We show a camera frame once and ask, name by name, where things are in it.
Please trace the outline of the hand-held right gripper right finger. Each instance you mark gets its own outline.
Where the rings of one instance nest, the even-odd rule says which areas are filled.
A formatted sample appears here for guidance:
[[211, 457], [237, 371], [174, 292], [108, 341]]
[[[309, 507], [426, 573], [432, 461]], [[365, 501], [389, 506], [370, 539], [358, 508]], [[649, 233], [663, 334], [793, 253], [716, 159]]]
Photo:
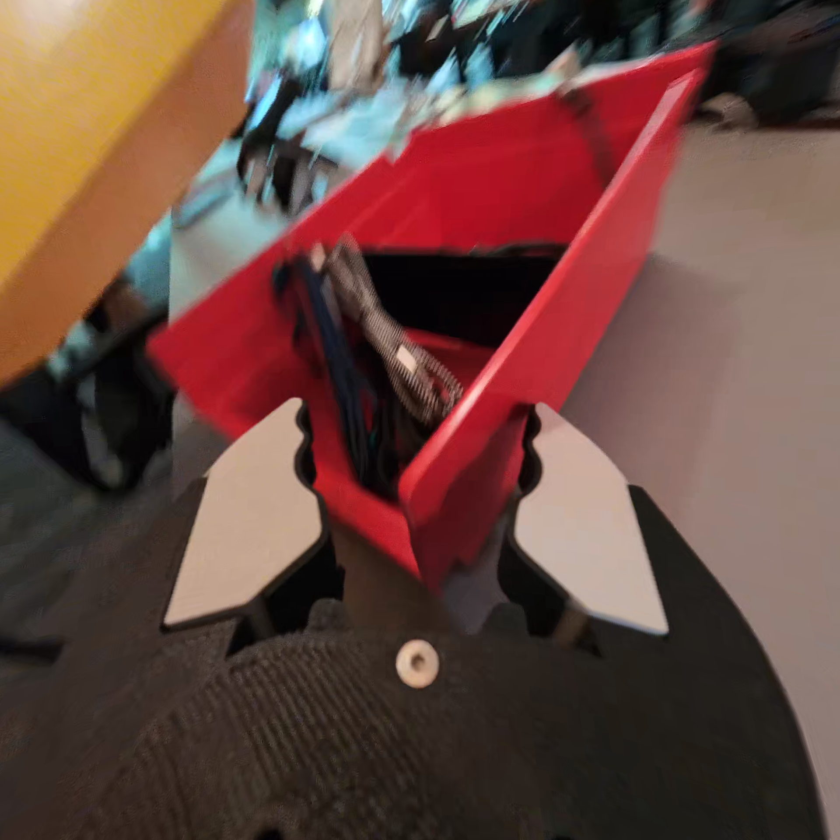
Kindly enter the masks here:
[[512, 541], [552, 593], [589, 618], [666, 636], [669, 624], [627, 479], [597, 444], [544, 403], [527, 452], [537, 460]]

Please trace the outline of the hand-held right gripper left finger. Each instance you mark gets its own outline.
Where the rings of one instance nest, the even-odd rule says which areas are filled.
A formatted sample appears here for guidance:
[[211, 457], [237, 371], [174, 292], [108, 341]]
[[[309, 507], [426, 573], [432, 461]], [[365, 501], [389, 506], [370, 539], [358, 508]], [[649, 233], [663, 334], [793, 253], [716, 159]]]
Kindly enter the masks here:
[[308, 408], [292, 397], [235, 440], [205, 474], [164, 627], [255, 616], [323, 536], [319, 496], [302, 473]]

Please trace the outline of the red plastic bin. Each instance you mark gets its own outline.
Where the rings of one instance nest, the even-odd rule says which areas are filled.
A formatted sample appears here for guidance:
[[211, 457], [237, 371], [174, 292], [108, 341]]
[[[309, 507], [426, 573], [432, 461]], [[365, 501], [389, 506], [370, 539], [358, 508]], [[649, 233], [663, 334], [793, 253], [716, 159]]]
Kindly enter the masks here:
[[[292, 396], [309, 408], [316, 488], [334, 519], [435, 591], [478, 554], [507, 505], [531, 406], [559, 411], [652, 244], [681, 127], [713, 44], [580, 75], [550, 93], [416, 131], [150, 340], [150, 355], [227, 437]], [[292, 349], [270, 288], [284, 258], [349, 234], [367, 249], [467, 252], [550, 242], [560, 263], [496, 348], [408, 329], [465, 387], [403, 471], [395, 500], [364, 489], [329, 383]]]

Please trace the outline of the grey desk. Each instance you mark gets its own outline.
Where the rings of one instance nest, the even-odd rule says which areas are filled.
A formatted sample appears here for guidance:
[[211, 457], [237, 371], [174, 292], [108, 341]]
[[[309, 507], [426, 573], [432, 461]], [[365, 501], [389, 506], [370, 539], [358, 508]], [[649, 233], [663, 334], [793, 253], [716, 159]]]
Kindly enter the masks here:
[[654, 253], [562, 414], [758, 635], [838, 838], [838, 129], [694, 124]]

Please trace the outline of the black bin divider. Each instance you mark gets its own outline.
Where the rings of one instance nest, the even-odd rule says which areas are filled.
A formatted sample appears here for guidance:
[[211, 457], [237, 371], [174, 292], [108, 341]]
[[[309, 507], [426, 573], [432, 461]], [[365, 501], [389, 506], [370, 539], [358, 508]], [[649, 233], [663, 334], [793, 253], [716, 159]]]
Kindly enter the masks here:
[[496, 348], [568, 246], [530, 242], [454, 250], [362, 251], [381, 304], [407, 329]]

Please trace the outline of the yellow plastic bin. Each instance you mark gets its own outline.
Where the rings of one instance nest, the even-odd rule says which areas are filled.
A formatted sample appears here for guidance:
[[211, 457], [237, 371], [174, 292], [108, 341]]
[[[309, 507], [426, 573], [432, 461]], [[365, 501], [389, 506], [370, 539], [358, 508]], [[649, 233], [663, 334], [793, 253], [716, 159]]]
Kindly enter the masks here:
[[245, 114], [256, 2], [1, 2], [1, 377], [45, 361]]

